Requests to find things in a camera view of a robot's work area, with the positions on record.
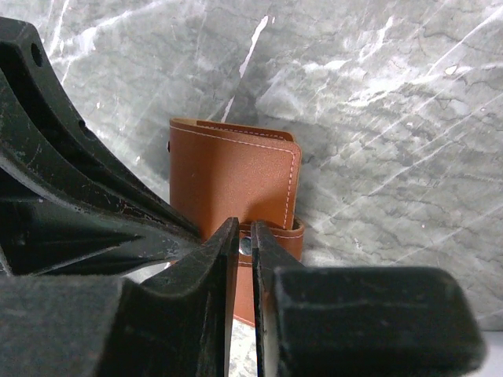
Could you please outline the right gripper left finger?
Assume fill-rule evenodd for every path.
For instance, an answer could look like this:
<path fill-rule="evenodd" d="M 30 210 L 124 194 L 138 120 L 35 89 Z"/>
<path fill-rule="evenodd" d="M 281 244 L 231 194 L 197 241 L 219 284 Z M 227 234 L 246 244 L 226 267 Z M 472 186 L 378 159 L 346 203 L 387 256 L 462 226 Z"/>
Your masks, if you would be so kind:
<path fill-rule="evenodd" d="M 4 376 L 226 376 L 239 223 L 136 283 L 115 276 L 4 277 Z"/>

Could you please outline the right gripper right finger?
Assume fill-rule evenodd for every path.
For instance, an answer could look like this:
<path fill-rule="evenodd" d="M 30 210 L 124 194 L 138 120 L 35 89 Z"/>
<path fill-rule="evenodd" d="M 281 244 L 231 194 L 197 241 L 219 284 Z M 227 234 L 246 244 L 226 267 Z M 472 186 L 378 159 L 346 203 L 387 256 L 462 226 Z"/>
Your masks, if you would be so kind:
<path fill-rule="evenodd" d="M 458 282 L 431 267 L 306 267 L 251 227 L 261 376 L 461 376 L 486 344 Z"/>

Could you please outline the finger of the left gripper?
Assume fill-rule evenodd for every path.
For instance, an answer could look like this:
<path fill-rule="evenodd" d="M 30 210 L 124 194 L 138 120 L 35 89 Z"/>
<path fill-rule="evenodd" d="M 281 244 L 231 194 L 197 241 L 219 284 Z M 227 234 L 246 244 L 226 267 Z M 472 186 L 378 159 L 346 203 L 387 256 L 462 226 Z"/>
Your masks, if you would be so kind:
<path fill-rule="evenodd" d="M 196 240 L 195 225 L 154 194 L 87 128 L 34 25 L 1 19 L 1 154 L 8 170 L 63 207 Z"/>
<path fill-rule="evenodd" d="M 1 265 L 10 276 L 175 260 L 199 243 L 184 223 L 141 209 L 75 169 L 1 78 Z"/>

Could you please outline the brown leather card holder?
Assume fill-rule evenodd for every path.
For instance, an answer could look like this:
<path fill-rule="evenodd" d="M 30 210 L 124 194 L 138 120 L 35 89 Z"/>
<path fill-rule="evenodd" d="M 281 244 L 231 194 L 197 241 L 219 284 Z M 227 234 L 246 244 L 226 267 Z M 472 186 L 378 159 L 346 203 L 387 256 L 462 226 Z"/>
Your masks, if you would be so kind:
<path fill-rule="evenodd" d="M 170 121 L 169 204 L 208 240 L 227 218 L 240 222 L 239 266 L 233 315 L 255 323 L 252 257 L 246 242 L 262 220 L 294 258 L 303 249 L 296 217 L 302 149 L 286 131 L 201 119 Z"/>

